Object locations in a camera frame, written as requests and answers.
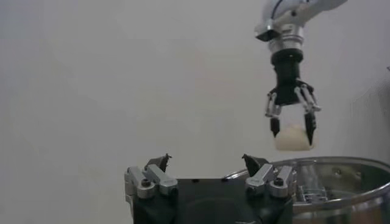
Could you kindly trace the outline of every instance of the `metal pot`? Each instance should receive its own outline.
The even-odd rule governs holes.
[[[274,162],[297,171],[293,224],[390,224],[390,166],[349,157]],[[246,170],[226,178],[247,178]]]

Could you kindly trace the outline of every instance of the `robotic arm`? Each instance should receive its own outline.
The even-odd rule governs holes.
[[[263,23],[255,28],[256,38],[269,43],[271,63],[277,85],[268,94],[266,116],[271,118],[274,136],[280,131],[278,116],[282,107],[300,103],[305,110],[309,143],[316,129],[315,112],[321,108],[314,88],[300,79],[299,63],[303,60],[303,27],[320,12],[335,9],[347,0],[270,0],[263,12]]]

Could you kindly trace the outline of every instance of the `metal bowl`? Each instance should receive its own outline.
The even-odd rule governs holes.
[[[350,157],[274,162],[297,171],[293,224],[389,224],[390,166]],[[246,170],[226,178],[247,178]]]

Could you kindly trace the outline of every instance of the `cable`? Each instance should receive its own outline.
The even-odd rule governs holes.
[[[276,5],[275,5],[275,7],[274,7],[274,9],[273,9],[273,11],[272,11],[271,19],[274,19],[274,18],[275,18],[276,10],[278,9],[278,7],[279,7],[280,3],[282,3],[282,1],[283,1],[283,0],[279,0],[279,2],[276,3]]]

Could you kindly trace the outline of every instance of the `white object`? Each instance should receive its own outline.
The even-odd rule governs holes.
[[[306,131],[294,125],[281,130],[275,138],[275,146],[279,151],[307,151],[310,150]]]

